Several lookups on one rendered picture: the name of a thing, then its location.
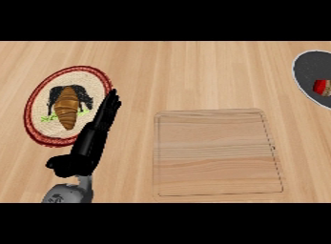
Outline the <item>pale wooden cutting board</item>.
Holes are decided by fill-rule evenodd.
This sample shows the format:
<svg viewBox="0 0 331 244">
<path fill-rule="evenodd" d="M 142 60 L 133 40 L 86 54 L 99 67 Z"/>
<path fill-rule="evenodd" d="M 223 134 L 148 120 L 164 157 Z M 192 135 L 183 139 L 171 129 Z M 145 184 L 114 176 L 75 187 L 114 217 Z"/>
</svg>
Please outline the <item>pale wooden cutting board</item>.
<svg viewBox="0 0 331 244">
<path fill-rule="evenodd" d="M 152 178 L 154 198 L 159 201 L 282 198 L 285 178 L 264 112 L 158 112 Z"/>
</svg>

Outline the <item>round red-rimmed woven placemat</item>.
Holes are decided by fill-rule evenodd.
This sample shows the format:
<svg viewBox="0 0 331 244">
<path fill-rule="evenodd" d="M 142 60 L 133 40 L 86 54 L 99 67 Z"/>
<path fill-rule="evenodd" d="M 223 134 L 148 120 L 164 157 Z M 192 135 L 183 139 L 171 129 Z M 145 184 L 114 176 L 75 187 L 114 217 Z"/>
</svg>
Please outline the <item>round red-rimmed woven placemat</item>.
<svg viewBox="0 0 331 244">
<path fill-rule="evenodd" d="M 74 144 L 111 89 L 108 76 L 90 66 L 68 67 L 41 81 L 28 97 L 22 115 L 25 131 L 40 145 L 59 148 Z M 56 112 L 63 92 L 72 93 L 71 103 L 77 105 L 72 124 L 59 119 Z"/>
</svg>

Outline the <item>brown croissant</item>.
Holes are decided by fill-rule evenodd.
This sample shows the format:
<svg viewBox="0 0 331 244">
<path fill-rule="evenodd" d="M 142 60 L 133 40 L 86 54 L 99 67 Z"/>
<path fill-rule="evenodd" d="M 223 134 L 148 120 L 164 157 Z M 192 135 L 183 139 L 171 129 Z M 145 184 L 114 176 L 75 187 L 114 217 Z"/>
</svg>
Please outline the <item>brown croissant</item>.
<svg viewBox="0 0 331 244">
<path fill-rule="evenodd" d="M 65 87 L 55 101 L 53 110 L 59 123 L 66 131 L 75 127 L 77 109 L 78 98 L 75 90 L 71 87 Z"/>
</svg>

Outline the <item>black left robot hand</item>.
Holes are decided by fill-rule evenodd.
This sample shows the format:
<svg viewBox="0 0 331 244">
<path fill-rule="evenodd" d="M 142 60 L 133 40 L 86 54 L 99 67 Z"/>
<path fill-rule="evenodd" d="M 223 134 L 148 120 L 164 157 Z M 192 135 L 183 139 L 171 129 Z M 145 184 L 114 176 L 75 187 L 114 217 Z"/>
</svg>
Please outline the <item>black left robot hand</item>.
<svg viewBox="0 0 331 244">
<path fill-rule="evenodd" d="M 121 106 L 117 89 L 105 96 L 93 120 L 84 125 L 68 154 L 56 155 L 46 161 L 46 167 L 53 169 L 55 175 L 69 177 L 87 176 L 100 162 L 106 134 Z"/>
</svg>

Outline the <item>dark grey round pan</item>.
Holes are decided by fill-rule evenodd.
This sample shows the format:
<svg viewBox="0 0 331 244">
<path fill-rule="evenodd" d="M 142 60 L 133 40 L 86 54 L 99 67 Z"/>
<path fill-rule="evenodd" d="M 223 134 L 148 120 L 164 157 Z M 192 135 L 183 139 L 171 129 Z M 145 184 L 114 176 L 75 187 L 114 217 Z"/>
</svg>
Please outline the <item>dark grey round pan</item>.
<svg viewBox="0 0 331 244">
<path fill-rule="evenodd" d="M 313 92 L 316 80 L 331 80 L 331 52 L 304 51 L 291 65 L 292 79 L 306 97 L 331 111 L 331 96 L 324 97 Z"/>
</svg>

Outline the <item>red-wrapped cupcake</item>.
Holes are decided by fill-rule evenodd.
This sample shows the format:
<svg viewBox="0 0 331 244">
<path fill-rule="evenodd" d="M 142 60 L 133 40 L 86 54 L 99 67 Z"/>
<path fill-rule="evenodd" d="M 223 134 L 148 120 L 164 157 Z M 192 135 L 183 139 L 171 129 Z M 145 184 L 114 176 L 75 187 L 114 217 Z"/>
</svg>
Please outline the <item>red-wrapped cupcake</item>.
<svg viewBox="0 0 331 244">
<path fill-rule="evenodd" d="M 313 92 L 324 97 L 331 96 L 331 80 L 316 80 L 313 84 Z"/>
</svg>

